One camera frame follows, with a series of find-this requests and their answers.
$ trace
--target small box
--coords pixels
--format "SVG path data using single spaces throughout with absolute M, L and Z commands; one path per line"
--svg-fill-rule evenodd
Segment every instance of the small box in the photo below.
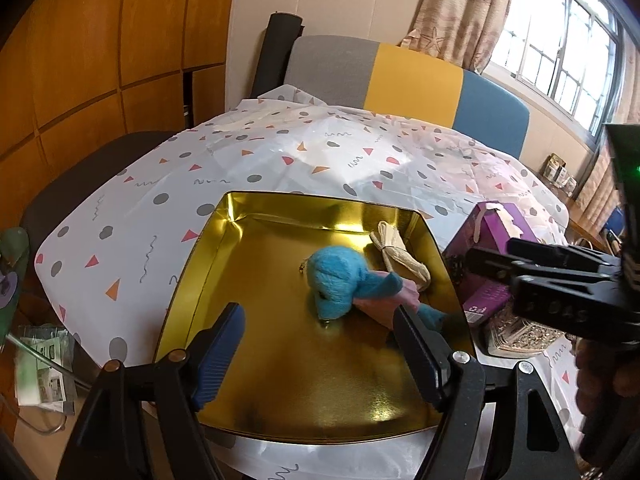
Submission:
M 466 272 L 465 254 L 471 247 L 505 254 L 509 238 L 537 242 L 515 204 L 479 202 L 442 253 L 466 320 L 472 326 L 502 309 L 511 295 L 507 286 Z

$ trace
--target black chair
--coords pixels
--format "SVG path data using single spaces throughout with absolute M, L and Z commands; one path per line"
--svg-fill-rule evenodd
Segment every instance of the black chair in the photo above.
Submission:
M 20 220 L 20 227 L 29 235 L 31 262 L 45 238 L 91 193 L 175 134 L 135 132 L 112 140 L 66 170 L 38 193 Z

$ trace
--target curtain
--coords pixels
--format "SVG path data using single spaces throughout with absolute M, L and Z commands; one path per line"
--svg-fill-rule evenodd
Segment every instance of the curtain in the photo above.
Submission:
M 423 0 L 402 46 L 481 73 L 504 28 L 511 0 Z
M 640 52 L 626 32 L 624 49 L 622 92 L 611 122 L 638 124 L 640 123 Z M 592 223 L 598 231 L 602 229 L 613 209 L 620 203 L 606 142 L 575 203 L 584 211 L 583 218 Z

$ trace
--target metal wire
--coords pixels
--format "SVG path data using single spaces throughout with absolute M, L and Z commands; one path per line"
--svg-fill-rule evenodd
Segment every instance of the metal wire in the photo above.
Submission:
M 0 394 L 0 400 L 7 407 L 7 409 L 12 413 L 12 415 L 14 417 L 16 417 L 27 428 L 29 428 L 32 431 L 35 431 L 37 434 L 39 434 L 41 436 L 51 436 L 54 433 L 57 433 L 60 430 L 63 430 L 64 427 L 65 427 L 66 415 L 64 413 L 62 414 L 62 420 L 60 420 L 60 423 L 55 428 L 49 428 L 48 430 L 41 430 L 40 428 L 36 428 L 28 420 L 25 420 L 24 418 L 22 418 L 20 416 L 20 413 L 16 411 L 16 409 L 11 405 L 11 403 L 8 400 L 6 400 L 6 398 L 5 398 L 5 396 L 3 394 Z
M 91 389 L 91 385 L 89 383 L 83 381 L 80 377 L 76 376 L 71 370 L 67 370 L 65 367 L 60 366 L 57 362 L 52 361 L 51 359 L 49 359 L 47 357 L 44 357 L 44 355 L 40 354 L 39 352 L 37 352 L 36 350 L 31 348 L 29 345 L 27 345 L 27 343 L 21 341 L 15 335 L 13 335 L 11 333 L 7 334 L 6 335 L 6 340 L 9 341 L 10 343 L 14 344 L 20 350 L 24 350 L 25 352 L 27 352 L 28 354 L 32 355 L 33 357 L 35 357 L 39 361 L 42 361 L 47 366 L 50 366 L 54 370 L 59 371 L 61 374 L 65 374 L 65 375 L 71 377 L 75 381 L 75 383 L 78 386 L 80 386 L 83 390 L 89 391 Z

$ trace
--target wall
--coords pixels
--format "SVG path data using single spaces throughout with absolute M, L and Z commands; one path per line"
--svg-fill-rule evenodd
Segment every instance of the wall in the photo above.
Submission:
M 0 230 L 106 142 L 223 111 L 231 0 L 35 0 L 0 50 Z
M 305 34 L 342 34 L 398 44 L 411 29 L 420 0 L 234 0 L 231 11 L 226 66 L 226 108 L 248 95 L 254 78 L 264 29 L 272 12 L 292 12 L 304 19 Z M 520 156 L 523 164 L 537 170 L 555 152 L 579 174 L 590 150 L 574 132 L 575 125 L 555 113 L 553 105 L 536 101 L 526 89 L 495 75 L 494 81 L 522 98 L 530 110 L 529 129 Z

